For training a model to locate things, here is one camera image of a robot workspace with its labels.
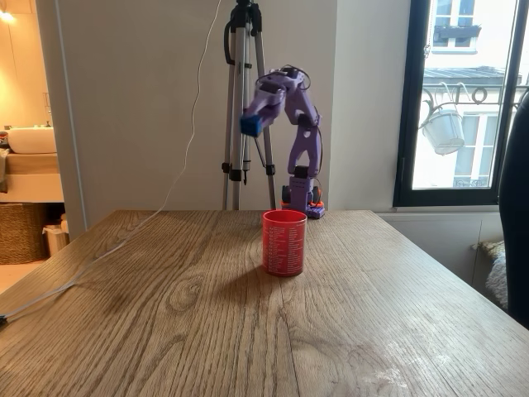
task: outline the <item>cable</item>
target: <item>cable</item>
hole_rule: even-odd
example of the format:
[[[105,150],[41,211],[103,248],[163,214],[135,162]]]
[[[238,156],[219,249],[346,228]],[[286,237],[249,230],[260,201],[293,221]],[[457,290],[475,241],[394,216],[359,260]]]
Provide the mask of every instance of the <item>cable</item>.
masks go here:
[[[293,65],[291,65],[291,64],[286,64],[286,65],[284,65],[281,69],[286,68],[286,67],[290,67],[290,68],[293,68],[293,69],[299,70],[301,73],[303,73],[303,74],[305,75],[305,77],[307,77],[307,79],[308,79],[308,86],[305,87],[305,88],[300,88],[300,90],[302,90],[302,91],[307,91],[309,88],[311,88],[311,85],[312,85],[311,76],[309,76],[309,74],[308,74],[305,70],[303,70],[303,69],[299,69],[298,67],[293,66]],[[274,76],[274,75],[276,75],[276,74],[284,75],[284,72],[282,72],[281,69],[279,69],[279,70],[274,70],[273,72],[270,72],[270,73],[267,73],[267,74],[263,74],[261,77],[259,77],[259,78],[255,81],[255,84],[258,84],[258,83],[259,83],[262,79],[264,79],[265,77]]]
[[[193,133],[191,134],[191,137],[189,138],[189,141],[188,141],[188,145],[185,149],[185,157],[183,158],[183,168],[182,170],[180,171],[180,173],[178,174],[178,176],[173,180],[173,183],[171,184],[171,187],[169,189],[169,192],[167,192],[167,195],[165,196],[165,200],[164,200],[164,203],[162,204],[162,206],[155,212],[153,213],[152,215],[150,215],[147,219],[145,219],[144,221],[141,221],[140,224],[138,226],[136,226],[131,234],[129,234],[125,240],[123,240],[122,242],[120,242],[117,246],[115,246],[114,248],[112,248],[110,251],[107,251],[105,252],[103,255],[101,255],[99,258],[96,258],[94,261],[88,263],[86,265],[86,267],[82,270],[80,270],[76,275],[74,275],[74,277],[72,277],[72,279],[70,281],[68,281],[66,284],[64,285],[61,285],[60,287],[57,287],[51,291],[48,291],[40,296],[37,296],[36,298],[30,300],[29,302],[23,304],[22,306],[20,306],[19,308],[16,308],[14,310],[12,310],[11,312],[7,312],[7,313],[0,313],[0,325],[2,324],[2,321],[5,322],[5,320],[7,318],[10,318],[18,313],[20,313],[21,311],[23,310],[26,310],[27,308],[29,308],[30,306],[32,306],[33,304],[37,304],[38,302],[40,302],[41,300],[44,300],[46,298],[49,298],[51,295],[54,295],[54,294],[58,294],[60,292],[63,292],[63,291],[66,291],[67,289],[73,287],[75,285],[75,283],[77,282],[77,280],[84,274],[86,273],[90,268],[93,267],[94,264],[98,263],[98,261],[100,261],[101,259],[109,256],[110,254],[112,254],[113,252],[116,252],[117,250],[119,250],[121,247],[123,247],[128,241],[131,240],[132,236],[134,236],[136,234],[136,232],[138,230],[141,229],[141,227],[143,225],[145,225],[146,223],[148,223],[152,218],[154,218],[156,215],[158,215],[160,212],[162,212],[165,208],[165,205],[167,205],[167,202],[169,201],[169,196],[171,195],[171,193],[173,192],[173,189],[174,189],[174,186],[176,185],[176,183],[179,181],[180,177],[182,176],[182,174],[184,173],[184,171],[186,170],[187,166],[188,166],[188,152],[189,152],[189,147],[191,146],[191,142],[193,141],[193,138],[195,137],[195,109],[197,107],[197,103],[198,103],[198,98],[200,97],[200,71],[201,71],[201,68],[202,68],[202,62],[204,61],[204,56],[206,56],[206,51],[207,51],[207,44],[209,43],[209,37],[210,35],[212,34],[212,29],[213,29],[213,26],[215,25],[215,21],[217,20],[217,17],[218,17],[218,10],[221,6],[221,2],[222,0],[218,0],[218,3],[217,3],[217,8],[215,10],[215,17],[213,18],[212,20],[212,23],[209,27],[209,30],[207,31],[207,36],[206,36],[206,43],[204,44],[204,51],[202,52],[202,56],[200,57],[200,61],[198,62],[198,69],[197,69],[197,86],[198,86],[198,91],[197,91],[197,96],[195,97],[195,100],[194,100],[194,103],[193,103],[193,109],[191,110],[191,126],[192,126],[192,129],[193,129]]]
[[[317,180],[317,185],[318,187],[320,188],[320,197],[317,198],[317,201],[312,198],[313,202],[314,203],[319,203],[320,201],[322,201],[322,195],[323,195],[323,187],[322,187],[322,182],[320,182],[320,180],[318,178],[314,178],[315,180]]]
[[[318,123],[319,123],[321,121],[322,117],[320,116],[320,113],[318,112],[316,106],[314,106],[314,110],[316,110],[317,120],[318,120]],[[320,147],[321,147],[321,150],[320,150],[320,168],[319,168],[318,172],[322,172],[322,165],[323,165],[323,136],[322,136],[322,130],[320,130],[319,124],[317,126],[317,133],[320,134]]]

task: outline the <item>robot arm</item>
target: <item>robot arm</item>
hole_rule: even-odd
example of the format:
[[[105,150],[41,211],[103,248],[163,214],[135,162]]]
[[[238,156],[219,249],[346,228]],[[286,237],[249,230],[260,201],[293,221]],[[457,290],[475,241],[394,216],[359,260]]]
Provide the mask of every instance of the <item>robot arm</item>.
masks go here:
[[[241,118],[241,132],[258,137],[262,129],[271,125],[282,110],[291,124],[298,126],[298,134],[288,158],[288,173],[294,175],[296,164],[307,152],[308,176],[317,177],[322,152],[319,134],[320,115],[312,105],[300,69],[286,66],[271,70],[257,80],[255,96]]]
[[[300,69],[286,66],[259,78],[254,99],[241,118],[241,132],[258,137],[284,109],[290,123],[298,126],[298,133],[288,158],[288,173],[292,176],[289,185],[283,187],[282,207],[321,218],[324,214],[321,190],[314,187],[322,159],[321,116],[308,97],[304,76]],[[305,151],[308,166],[297,165]]]

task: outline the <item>black window frame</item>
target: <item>black window frame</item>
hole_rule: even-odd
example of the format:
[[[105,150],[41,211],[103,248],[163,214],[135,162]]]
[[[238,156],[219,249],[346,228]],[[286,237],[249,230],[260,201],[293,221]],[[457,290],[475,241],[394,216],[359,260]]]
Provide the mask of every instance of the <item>black window frame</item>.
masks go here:
[[[517,76],[522,57],[523,37],[527,24],[529,0],[518,0],[515,6],[509,43],[506,68],[505,89],[499,108],[497,143],[494,148],[494,163],[490,176],[493,179],[490,188],[445,188],[413,189],[413,168],[419,113],[422,100],[422,80],[425,64],[425,47],[429,28],[431,1],[411,0],[410,19],[407,34],[406,69],[404,72],[403,106],[398,141],[397,174],[393,196],[394,207],[437,207],[498,205],[499,176],[503,166],[503,157],[507,148],[508,128],[511,125]]]

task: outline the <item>red cup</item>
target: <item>red cup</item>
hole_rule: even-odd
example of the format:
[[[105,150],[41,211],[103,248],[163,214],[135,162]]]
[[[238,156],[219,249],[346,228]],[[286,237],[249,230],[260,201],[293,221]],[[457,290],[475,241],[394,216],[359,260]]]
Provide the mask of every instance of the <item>red cup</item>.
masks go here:
[[[307,215],[288,209],[263,214],[263,268],[288,277],[303,271]]]

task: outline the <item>wooden table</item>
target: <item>wooden table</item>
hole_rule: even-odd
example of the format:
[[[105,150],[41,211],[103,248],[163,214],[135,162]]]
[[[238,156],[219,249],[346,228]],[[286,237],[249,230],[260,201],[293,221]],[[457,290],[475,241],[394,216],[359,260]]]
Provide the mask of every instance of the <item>wooden table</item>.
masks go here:
[[[0,312],[147,215],[114,213]],[[529,395],[529,332],[373,213],[309,222],[290,279],[260,269],[260,238],[257,212],[161,213],[0,330],[0,395]]]

